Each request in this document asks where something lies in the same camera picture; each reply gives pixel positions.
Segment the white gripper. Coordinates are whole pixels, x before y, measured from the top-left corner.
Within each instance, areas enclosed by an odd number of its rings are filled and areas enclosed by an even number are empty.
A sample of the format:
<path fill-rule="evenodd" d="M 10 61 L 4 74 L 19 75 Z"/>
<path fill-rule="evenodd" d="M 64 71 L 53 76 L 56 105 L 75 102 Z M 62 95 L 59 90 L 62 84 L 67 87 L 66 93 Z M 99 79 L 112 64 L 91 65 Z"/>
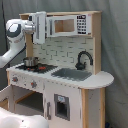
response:
<path fill-rule="evenodd" d="M 43 44 L 45 42 L 46 12 L 36 12 L 29 15 L 29 21 L 33 25 L 33 43 Z"/>

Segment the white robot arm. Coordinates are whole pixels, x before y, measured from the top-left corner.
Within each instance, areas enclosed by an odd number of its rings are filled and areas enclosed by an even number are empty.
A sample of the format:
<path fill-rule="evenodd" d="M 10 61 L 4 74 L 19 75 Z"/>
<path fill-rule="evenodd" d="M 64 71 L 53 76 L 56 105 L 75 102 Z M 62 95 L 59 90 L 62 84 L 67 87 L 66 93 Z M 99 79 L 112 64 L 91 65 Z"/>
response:
<path fill-rule="evenodd" d="M 46 12 L 31 13 L 27 20 L 11 19 L 6 23 L 10 49 L 0 56 L 0 68 L 5 67 L 25 48 L 25 34 L 33 33 L 34 42 L 45 42 Z M 19 115 L 0 107 L 0 128 L 49 128 L 41 115 Z"/>

